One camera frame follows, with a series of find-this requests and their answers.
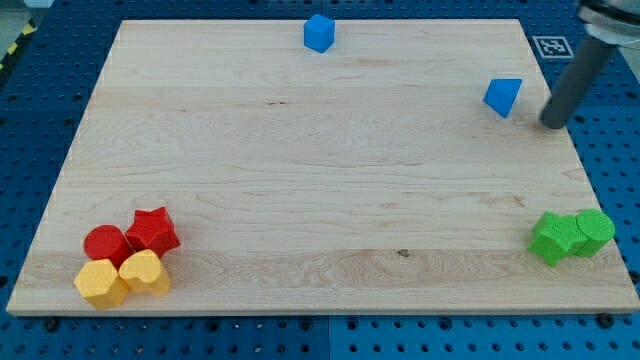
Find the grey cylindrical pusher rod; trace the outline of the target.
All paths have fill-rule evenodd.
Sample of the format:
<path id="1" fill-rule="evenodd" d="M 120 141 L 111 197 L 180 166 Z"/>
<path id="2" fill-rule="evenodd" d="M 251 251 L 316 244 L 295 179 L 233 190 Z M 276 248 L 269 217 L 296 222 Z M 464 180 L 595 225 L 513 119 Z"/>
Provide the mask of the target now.
<path id="1" fill-rule="evenodd" d="M 572 62 L 565 68 L 539 119 L 549 129 L 562 129 L 586 97 L 617 46 L 587 35 Z"/>

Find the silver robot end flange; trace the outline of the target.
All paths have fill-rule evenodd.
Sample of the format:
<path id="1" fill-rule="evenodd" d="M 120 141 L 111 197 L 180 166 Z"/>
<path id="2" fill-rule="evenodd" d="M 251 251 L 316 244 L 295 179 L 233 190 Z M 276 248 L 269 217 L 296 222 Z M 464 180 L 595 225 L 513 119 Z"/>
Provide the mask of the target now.
<path id="1" fill-rule="evenodd" d="M 639 0 L 578 0 L 586 33 L 607 44 L 639 48 Z"/>

